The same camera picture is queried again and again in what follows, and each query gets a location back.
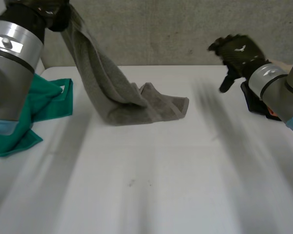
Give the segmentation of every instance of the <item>gray fabric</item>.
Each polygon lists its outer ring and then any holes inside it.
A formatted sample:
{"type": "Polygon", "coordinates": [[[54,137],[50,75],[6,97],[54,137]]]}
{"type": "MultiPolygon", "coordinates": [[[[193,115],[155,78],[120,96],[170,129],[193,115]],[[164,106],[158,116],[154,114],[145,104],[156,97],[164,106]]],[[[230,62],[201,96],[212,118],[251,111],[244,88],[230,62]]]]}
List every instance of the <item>gray fabric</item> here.
{"type": "Polygon", "coordinates": [[[151,83],[138,89],[100,50],[73,6],[62,37],[77,65],[85,90],[100,116],[112,125],[147,124],[184,118],[186,97],[161,95],[151,83]]]}

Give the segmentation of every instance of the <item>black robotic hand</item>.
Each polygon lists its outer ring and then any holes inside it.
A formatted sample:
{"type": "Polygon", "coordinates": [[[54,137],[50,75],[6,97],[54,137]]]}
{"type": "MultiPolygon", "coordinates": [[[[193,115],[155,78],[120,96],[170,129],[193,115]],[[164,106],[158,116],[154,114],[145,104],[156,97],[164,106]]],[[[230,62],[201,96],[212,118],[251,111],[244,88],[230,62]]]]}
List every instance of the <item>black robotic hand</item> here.
{"type": "Polygon", "coordinates": [[[69,0],[5,0],[5,4],[7,7],[19,4],[31,8],[53,32],[64,31],[71,17],[69,0]]]}
{"type": "Polygon", "coordinates": [[[260,48],[248,36],[236,35],[217,39],[209,46],[209,51],[214,51],[228,68],[228,74],[219,90],[225,93],[233,85],[236,79],[245,77],[241,84],[248,109],[252,113],[265,115],[266,118],[281,121],[270,114],[265,103],[250,89],[248,80],[261,66],[270,63],[260,48]]]}
{"type": "Polygon", "coordinates": [[[214,51],[228,67],[228,75],[219,89],[222,93],[227,92],[236,79],[245,77],[248,80],[257,68],[269,63],[248,36],[219,38],[209,46],[209,51],[214,51]]]}

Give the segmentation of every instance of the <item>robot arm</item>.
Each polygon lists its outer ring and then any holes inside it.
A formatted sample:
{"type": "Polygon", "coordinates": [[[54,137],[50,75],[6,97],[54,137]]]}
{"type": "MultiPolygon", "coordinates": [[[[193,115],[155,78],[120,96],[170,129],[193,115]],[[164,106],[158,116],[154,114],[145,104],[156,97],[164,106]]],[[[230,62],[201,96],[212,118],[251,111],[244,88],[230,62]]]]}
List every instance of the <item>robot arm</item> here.
{"type": "Polygon", "coordinates": [[[35,68],[45,29],[63,31],[70,18],[68,0],[6,0],[0,15],[0,135],[13,133],[35,68]]]}
{"type": "Polygon", "coordinates": [[[249,87],[293,130],[293,68],[287,74],[272,63],[265,64],[252,74],[249,87]]]}
{"type": "Polygon", "coordinates": [[[263,52],[247,36],[219,38],[210,47],[228,67],[220,87],[228,91],[235,79],[245,77],[249,88],[293,130],[293,69],[288,74],[266,60],[263,52]]]}

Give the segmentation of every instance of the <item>white table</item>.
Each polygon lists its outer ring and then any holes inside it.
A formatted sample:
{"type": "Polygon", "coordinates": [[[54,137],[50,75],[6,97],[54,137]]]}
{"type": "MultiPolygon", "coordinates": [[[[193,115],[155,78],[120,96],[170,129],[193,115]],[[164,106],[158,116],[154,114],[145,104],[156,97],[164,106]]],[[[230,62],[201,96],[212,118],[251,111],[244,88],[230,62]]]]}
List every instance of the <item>white table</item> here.
{"type": "Polygon", "coordinates": [[[219,94],[223,66],[121,69],[189,97],[187,116],[108,126],[75,67],[47,69],[73,79],[74,115],[36,123],[42,143],[0,158],[0,234],[293,234],[293,133],[249,113],[240,81],[219,94]]]}

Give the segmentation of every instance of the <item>towel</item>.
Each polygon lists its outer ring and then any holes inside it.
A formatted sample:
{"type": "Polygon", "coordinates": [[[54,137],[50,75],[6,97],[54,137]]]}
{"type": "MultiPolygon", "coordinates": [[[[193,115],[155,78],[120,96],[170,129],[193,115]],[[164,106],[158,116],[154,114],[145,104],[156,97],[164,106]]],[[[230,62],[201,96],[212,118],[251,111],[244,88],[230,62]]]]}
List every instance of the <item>towel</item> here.
{"type": "Polygon", "coordinates": [[[10,136],[0,135],[0,156],[27,150],[42,141],[32,130],[34,122],[72,115],[73,82],[60,79],[48,82],[34,75],[19,123],[10,136]]]}
{"type": "Polygon", "coordinates": [[[84,88],[102,119],[112,125],[147,124],[184,118],[185,97],[160,94],[151,83],[140,89],[99,48],[86,25],[71,6],[68,28],[62,32],[81,75],[84,88]]]}

